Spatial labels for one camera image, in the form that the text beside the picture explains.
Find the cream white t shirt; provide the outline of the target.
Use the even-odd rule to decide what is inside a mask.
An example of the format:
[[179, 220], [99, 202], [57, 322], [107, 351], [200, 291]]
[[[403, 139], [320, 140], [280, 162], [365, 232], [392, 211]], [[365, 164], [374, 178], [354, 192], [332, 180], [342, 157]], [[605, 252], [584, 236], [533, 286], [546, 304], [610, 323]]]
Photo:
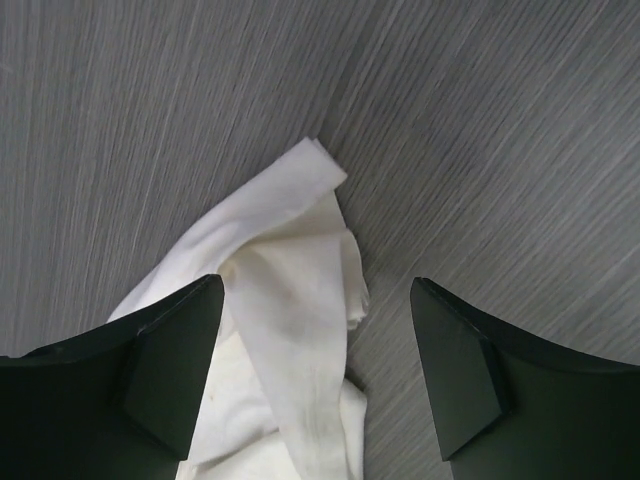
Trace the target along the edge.
[[367, 399], [346, 378], [369, 295], [335, 195], [346, 179], [303, 139], [206, 213], [112, 313], [220, 276], [218, 337], [181, 479], [360, 479]]

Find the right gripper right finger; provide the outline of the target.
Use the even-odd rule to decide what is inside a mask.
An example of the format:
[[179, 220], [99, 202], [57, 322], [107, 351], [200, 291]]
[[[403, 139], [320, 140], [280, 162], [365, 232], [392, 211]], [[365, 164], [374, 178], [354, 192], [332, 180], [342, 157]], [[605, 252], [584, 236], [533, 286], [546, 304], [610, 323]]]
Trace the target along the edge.
[[639, 369], [560, 346], [414, 280], [442, 459], [457, 479], [635, 479]]

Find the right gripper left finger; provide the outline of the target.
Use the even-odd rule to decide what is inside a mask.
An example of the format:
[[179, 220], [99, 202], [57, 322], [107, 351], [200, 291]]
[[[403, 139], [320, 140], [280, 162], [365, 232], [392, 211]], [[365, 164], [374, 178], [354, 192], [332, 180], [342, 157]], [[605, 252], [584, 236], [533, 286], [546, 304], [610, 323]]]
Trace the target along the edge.
[[5, 479], [172, 479], [190, 451], [224, 286], [162, 300], [1, 360]]

